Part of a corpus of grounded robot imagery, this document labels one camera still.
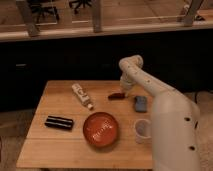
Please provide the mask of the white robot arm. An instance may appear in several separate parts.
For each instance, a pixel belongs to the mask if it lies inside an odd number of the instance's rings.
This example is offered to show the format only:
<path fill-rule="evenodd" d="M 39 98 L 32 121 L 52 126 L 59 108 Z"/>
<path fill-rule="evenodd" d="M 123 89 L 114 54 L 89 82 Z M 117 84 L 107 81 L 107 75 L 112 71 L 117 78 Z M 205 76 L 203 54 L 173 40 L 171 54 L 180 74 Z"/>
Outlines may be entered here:
<path fill-rule="evenodd" d="M 126 96 L 135 84 L 152 97 L 153 171 L 201 171 L 196 141 L 200 109 L 176 88 L 145 72 L 140 55 L 122 58 L 120 85 Z"/>

